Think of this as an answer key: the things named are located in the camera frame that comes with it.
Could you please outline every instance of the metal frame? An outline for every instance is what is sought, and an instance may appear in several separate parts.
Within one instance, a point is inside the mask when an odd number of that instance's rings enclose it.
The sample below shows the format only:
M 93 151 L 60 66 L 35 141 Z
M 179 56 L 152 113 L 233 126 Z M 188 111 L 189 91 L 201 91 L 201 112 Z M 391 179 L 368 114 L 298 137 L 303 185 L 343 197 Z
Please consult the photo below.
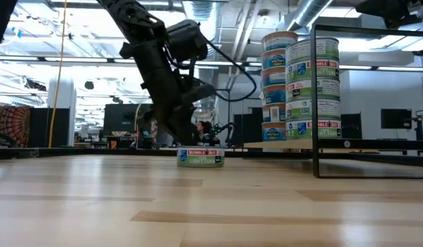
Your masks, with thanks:
M 319 149 L 376 149 L 376 150 L 423 150 L 423 141 L 390 141 L 390 140 L 365 140 L 365 139 L 319 139 L 318 137 L 318 110 L 317 110 L 317 66 L 316 66 L 316 31 L 347 32 L 357 34 L 395 35 L 395 36 L 417 36 L 423 37 L 423 32 L 399 31 L 399 30 L 378 30 L 370 28 L 337 27 L 328 25 L 314 25 L 311 30 L 311 64 L 312 64 L 312 140 L 313 140 L 313 175 L 316 178 L 369 178 L 364 176 L 329 176 L 319 172 L 319 159 L 329 158 L 331 155 L 320 154 Z M 341 157 L 361 160 L 359 157 Z M 416 161 L 423 161 L 423 157 L 414 157 Z M 379 178 L 405 178 L 404 176 L 390 176 Z

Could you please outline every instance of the yellow cable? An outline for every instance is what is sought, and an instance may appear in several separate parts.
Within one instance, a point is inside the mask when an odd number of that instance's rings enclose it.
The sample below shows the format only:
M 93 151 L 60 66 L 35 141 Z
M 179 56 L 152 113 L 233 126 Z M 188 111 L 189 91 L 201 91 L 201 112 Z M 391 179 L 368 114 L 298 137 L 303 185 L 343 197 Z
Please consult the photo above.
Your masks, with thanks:
M 53 127 L 54 127 L 54 118 L 56 117 L 56 106 L 58 103 L 60 75 L 62 74 L 63 49 L 64 49 L 64 42 L 65 42 L 65 25 L 67 23 L 66 20 L 67 20 L 67 0 L 65 0 L 64 9 L 63 9 L 62 44 L 60 48 L 59 75 L 58 75 L 58 83 L 56 85 L 56 94 L 54 95 L 53 114 L 51 115 L 51 123 L 49 126 L 48 148 L 51 148 L 53 145 Z

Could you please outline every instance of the ceiling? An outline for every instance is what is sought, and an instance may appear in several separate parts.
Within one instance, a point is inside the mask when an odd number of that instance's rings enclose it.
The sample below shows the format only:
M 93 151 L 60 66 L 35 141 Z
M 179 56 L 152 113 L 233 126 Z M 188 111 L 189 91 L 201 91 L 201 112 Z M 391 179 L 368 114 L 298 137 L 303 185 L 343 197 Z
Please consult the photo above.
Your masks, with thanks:
M 140 1 L 153 15 L 165 22 L 166 27 L 186 18 L 201 22 L 201 31 L 205 37 L 235 60 L 258 60 L 263 50 L 261 39 L 266 34 L 274 32 L 285 16 L 298 7 L 297 0 L 259 0 L 259 2 L 230 1 L 174 1 L 171 11 L 167 11 L 165 1 Z M 335 1 L 319 17 L 319 21 L 328 25 L 347 25 L 359 27 L 374 27 L 382 25 L 381 19 L 372 16 L 357 15 L 354 18 L 344 18 L 351 13 L 353 6 L 359 0 Z M 210 14 L 203 19 L 197 13 L 209 8 Z M 62 20 L 64 3 L 61 0 L 20 0 L 5 32 L 3 44 L 0 46 L 0 56 L 33 56 L 58 57 L 61 50 Z M 64 42 L 64 57 L 78 58 L 120 58 L 119 50 L 126 41 L 110 18 L 109 14 L 94 0 L 69 0 L 66 10 L 66 29 Z M 244 24 L 244 32 L 239 32 Z M 304 30 L 298 30 L 304 38 Z M 374 52 L 362 56 L 364 51 L 353 52 L 367 45 L 375 47 L 374 41 L 382 37 L 335 35 L 341 40 L 341 61 L 347 64 L 365 64 L 372 61 Z M 410 53 L 401 51 L 403 47 L 386 49 L 384 43 L 375 48 L 384 48 L 384 55 L 390 54 L 380 62 L 395 64 L 393 61 L 408 60 Z M 394 55 L 402 59 L 393 59 Z M 209 53 L 209 60 L 223 60 L 214 52 Z M 38 96 L 1 96 L 3 104 L 26 104 L 45 106 L 47 96 L 34 89 L 24 88 L 26 79 L 34 80 L 48 87 L 50 78 L 58 73 L 57 62 L 0 62 L 0 93 L 37 93 Z M 70 67 L 77 87 L 77 122 L 82 124 L 103 124 L 103 109 L 105 104 L 112 104 L 111 95 L 117 95 L 125 103 L 150 102 L 143 99 L 148 96 L 139 86 L 143 80 L 136 67 L 84 66 L 81 63 L 67 64 Z M 213 84 L 215 87 L 226 88 L 228 85 L 227 67 L 199 67 L 195 76 Z M 93 90 L 85 88 L 85 82 L 95 85 Z M 233 93 L 241 94 L 249 89 L 249 82 L 241 76 L 234 83 Z M 84 97 L 85 95 L 100 95 L 100 97 Z M 205 99 L 196 104 L 201 111 L 214 109 L 214 98 Z

